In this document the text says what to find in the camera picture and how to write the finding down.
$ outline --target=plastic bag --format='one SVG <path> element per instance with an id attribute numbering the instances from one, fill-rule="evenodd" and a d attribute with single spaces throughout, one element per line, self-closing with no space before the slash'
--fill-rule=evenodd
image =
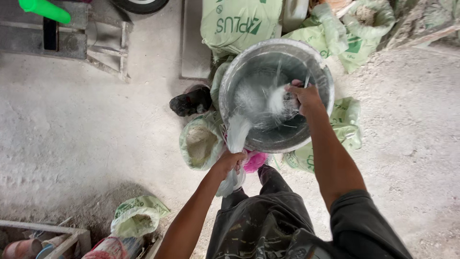
<path id="1" fill-rule="evenodd" d="M 282 38 L 304 41 L 317 50 L 324 59 L 332 55 L 326 44 L 324 27 L 315 17 L 306 19 L 300 26 L 305 28 L 285 34 Z"/>
<path id="2" fill-rule="evenodd" d="M 348 49 L 339 55 L 339 60 L 348 73 L 352 73 L 367 62 L 369 55 L 375 51 L 381 37 L 362 39 L 352 33 L 347 34 Z"/>
<path id="3" fill-rule="evenodd" d="M 220 90 L 220 83 L 222 82 L 222 78 L 224 77 L 225 72 L 229 68 L 232 60 L 234 57 L 228 57 L 227 61 L 222 63 L 216 70 L 216 74 L 213 78 L 213 85 L 211 87 L 211 100 L 213 100 L 213 105 L 216 110 L 220 111 L 219 108 L 219 90 Z"/>
<path id="4" fill-rule="evenodd" d="M 217 189 L 216 197 L 227 197 L 233 191 L 238 190 L 244 183 L 246 179 L 246 171 L 244 167 L 241 167 L 237 172 L 235 169 L 232 169 L 228 174 L 225 180 L 223 180 L 219 188 Z"/>
<path id="5" fill-rule="evenodd" d="M 360 24 L 358 20 L 352 16 L 360 6 L 365 6 L 377 12 L 375 14 L 373 26 Z M 374 0 L 356 0 L 356 4 L 354 4 L 348 10 L 348 13 L 343 16 L 342 21 L 350 33 L 366 40 L 382 37 L 387 34 L 396 23 L 395 14 L 389 2 Z"/>
<path id="6" fill-rule="evenodd" d="M 359 149 L 362 146 L 362 136 L 359 129 L 359 114 L 361 105 L 353 97 L 336 100 L 329 118 L 337 138 L 347 151 Z M 283 154 L 283 162 L 291 168 L 315 172 L 313 163 L 313 144 Z"/>
<path id="7" fill-rule="evenodd" d="M 206 171 L 216 163 L 224 146 L 219 125 L 219 112 L 198 116 L 189 122 L 179 136 L 179 149 L 185 163 L 193 170 Z M 190 137 L 189 133 L 202 134 Z"/>
<path id="8" fill-rule="evenodd" d="M 214 60 L 275 37 L 283 1 L 203 0 L 200 32 Z"/>
<path id="9" fill-rule="evenodd" d="M 315 6 L 311 14 L 322 23 L 326 43 L 333 55 L 339 55 L 348 49 L 345 26 L 332 14 L 328 3 Z"/>
<path id="10" fill-rule="evenodd" d="M 360 24 L 351 14 L 360 6 L 376 11 L 373 26 Z M 368 56 L 375 51 L 382 36 L 395 24 L 393 9 L 387 1 L 357 0 L 343 17 L 348 31 L 348 49 L 339 55 L 339 59 L 348 73 L 366 63 Z"/>
<path id="11" fill-rule="evenodd" d="M 315 6 L 311 17 L 306 19 L 300 29 L 292 31 L 282 38 L 304 41 L 317 50 L 323 58 L 339 55 L 348 49 L 346 29 L 332 14 L 327 3 Z"/>
<path id="12" fill-rule="evenodd" d="M 254 173 L 264 164 L 268 156 L 269 154 L 267 153 L 259 151 L 248 151 L 247 159 L 249 161 L 244 165 L 244 171 L 246 171 L 247 174 Z"/>
<path id="13" fill-rule="evenodd" d="M 141 237 L 158 227 L 170 211 L 154 196 L 139 196 L 121 203 L 115 210 L 110 231 L 117 237 Z"/>

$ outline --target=metal bowl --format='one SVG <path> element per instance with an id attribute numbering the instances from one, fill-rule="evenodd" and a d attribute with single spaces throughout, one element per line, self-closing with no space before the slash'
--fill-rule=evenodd
<path id="1" fill-rule="evenodd" d="M 220 113 L 225 125 L 235 110 L 235 89 L 239 81 L 250 71 L 258 68 L 278 67 L 289 80 L 305 80 L 310 73 L 310 83 L 318 87 L 321 100 L 331 115 L 334 105 L 334 83 L 323 59 L 312 46 L 290 39 L 270 39 L 259 42 L 239 54 L 230 64 L 222 78 L 219 90 Z M 284 125 L 271 130 L 252 129 L 245 146 L 250 150 L 265 153 L 285 153 L 304 146 L 311 141 L 310 130 L 305 117 L 297 115 L 285 121 Z"/>

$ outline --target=metal frame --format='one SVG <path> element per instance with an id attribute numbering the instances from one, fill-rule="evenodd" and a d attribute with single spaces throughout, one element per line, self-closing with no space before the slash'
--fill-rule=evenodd
<path id="1" fill-rule="evenodd" d="M 132 32 L 133 25 L 118 19 L 99 15 L 93 12 L 91 6 L 86 3 L 54 0 L 51 0 L 51 2 L 72 15 L 71 23 L 59 25 L 59 45 L 62 48 L 58 52 L 49 52 L 40 49 L 40 35 L 43 34 L 41 23 L 43 19 L 39 15 L 24 12 L 19 7 L 17 0 L 4 0 L 4 3 L 2 3 L 2 9 L 0 10 L 0 32 L 9 32 L 9 34 L 3 41 L 0 41 L 0 51 L 84 61 L 99 70 L 105 71 L 129 83 L 131 79 L 128 76 L 127 67 L 128 43 L 129 33 Z M 88 46 L 85 29 L 89 20 L 120 28 L 121 48 Z M 65 40 L 69 38 L 77 39 L 77 49 L 75 49 L 75 40 L 73 43 Z M 120 68 L 118 70 L 114 69 L 104 62 L 97 60 L 87 53 L 88 50 L 120 57 Z"/>
<path id="2" fill-rule="evenodd" d="M 80 242 L 80 251 L 84 255 L 87 252 L 91 251 L 91 238 L 90 231 L 83 229 L 73 229 L 65 228 L 58 226 L 50 226 L 45 224 L 38 223 L 26 223 L 26 222 L 17 222 L 17 221 L 8 221 L 0 220 L 0 227 L 10 227 L 10 228 L 19 228 L 19 229 L 28 229 L 28 230 L 42 230 L 54 233 L 62 234 L 71 234 L 64 243 L 58 246 L 51 254 L 49 254 L 45 259 L 58 259 L 67 249 L 69 249 L 77 241 Z"/>

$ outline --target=dark shirt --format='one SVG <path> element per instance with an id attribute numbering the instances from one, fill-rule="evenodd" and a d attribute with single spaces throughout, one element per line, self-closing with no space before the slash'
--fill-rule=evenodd
<path id="1" fill-rule="evenodd" d="M 206 258 L 412 258 L 364 190 L 334 201 L 331 231 L 330 242 L 315 236 L 298 194 L 257 195 L 219 210 Z"/>

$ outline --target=dusty floor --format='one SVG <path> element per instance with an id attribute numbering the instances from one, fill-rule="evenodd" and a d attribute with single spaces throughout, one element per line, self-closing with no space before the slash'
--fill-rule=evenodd
<path id="1" fill-rule="evenodd" d="M 97 242 L 122 201 L 158 196 L 172 214 L 165 233 L 205 172 L 178 150 L 184 120 L 169 100 L 179 80 L 181 1 L 133 17 L 127 85 L 78 62 L 0 53 L 0 217 L 23 221 L 75 216 Z M 353 75 L 328 59 L 336 98 L 362 102 L 363 147 L 352 152 L 382 214 L 415 258 L 460 257 L 460 59 L 419 49 L 386 52 Z M 282 165 L 321 238 L 329 216 L 312 174 Z M 256 174 L 246 193 L 256 195 Z M 208 212 L 194 256 L 205 254 Z"/>

